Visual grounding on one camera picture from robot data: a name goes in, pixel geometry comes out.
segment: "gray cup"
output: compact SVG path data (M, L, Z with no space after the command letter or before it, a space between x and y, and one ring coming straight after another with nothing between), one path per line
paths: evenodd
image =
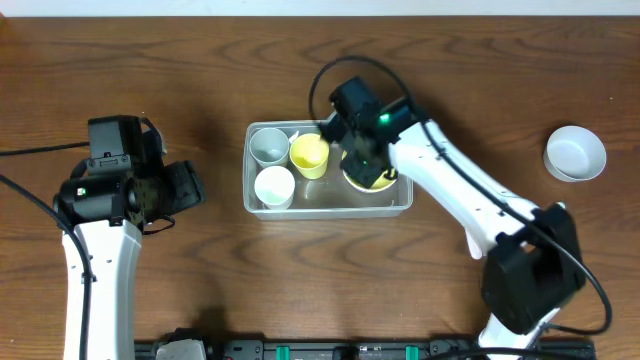
M251 156L262 166L286 166L289 161L289 138L278 129L262 129L249 142Z

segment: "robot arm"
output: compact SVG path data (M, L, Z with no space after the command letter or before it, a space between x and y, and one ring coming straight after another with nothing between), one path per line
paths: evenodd
M380 176L409 177L463 226L471 256L487 257L482 297L492 314L478 339L480 346L531 346L544 324L584 286L585 276L496 201L553 234L556 243L580 259L575 226L564 208L541 210L497 183L458 151L411 99L385 106L356 77L338 87L330 100L336 111L319 129L325 140L347 151L341 168L365 187ZM525 250L524 245L534 249Z
M434 121L425 124L440 148L445 149L459 166L495 197L533 220L532 210L537 206L511 193L489 177L448 141ZM433 196L466 231L469 251L474 259L486 256L496 245L500 233L513 234L522 223L505 216L478 190L460 177L440 157L425 136L422 124L416 123L400 134L395 144L389 144L391 165L416 182Z
M143 133L143 123L151 130ZM62 184L54 209L91 263L87 359L129 360L138 254L142 235L154 233L144 227L158 219L173 224L171 215L202 203L205 193L189 161L163 164L162 137L147 119L89 120L89 139L91 158ZM62 244L69 275L64 359L77 360L83 358L83 267L69 234L63 233Z

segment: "yellow cup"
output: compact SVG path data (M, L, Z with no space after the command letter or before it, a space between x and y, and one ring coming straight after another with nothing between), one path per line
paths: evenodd
M346 151L342 152L342 158L344 159L346 156L347 156L347 152ZM396 169L392 169L391 173L392 174L397 173ZM366 187L360 185L355 180L353 180L349 175L347 175L347 173L344 170L342 170L342 175L344 175L344 178L347 179L347 182L351 184L351 186L356 188L356 190L369 193L369 194L387 190L388 188L391 187L391 185L395 184L395 182L398 180L397 178L393 180L389 180L386 177L384 177L384 174L382 174L380 175L378 180L376 180L376 182L374 182L373 185L371 185L371 187L367 189Z
M318 134L304 134L291 144L289 158L302 176L318 179L327 171L329 144Z

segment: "white wall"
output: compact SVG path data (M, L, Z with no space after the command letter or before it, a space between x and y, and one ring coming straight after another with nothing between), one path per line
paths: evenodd
M0 0L13 16L640 15L640 0Z

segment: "transparent container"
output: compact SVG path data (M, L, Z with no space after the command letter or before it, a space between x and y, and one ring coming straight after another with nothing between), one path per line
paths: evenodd
M413 203L413 182L399 176L390 188L374 194L366 194L351 186L342 174L340 160L342 149L332 144L327 172L317 180L303 177L289 160L287 169L296 180L293 203L286 210L271 210L258 199L254 191L256 176L262 170L249 152L249 140L258 130L277 128L291 137L318 133L310 120L257 122L249 125L244 142L242 182L244 207L261 220L303 220L368 218L398 216Z

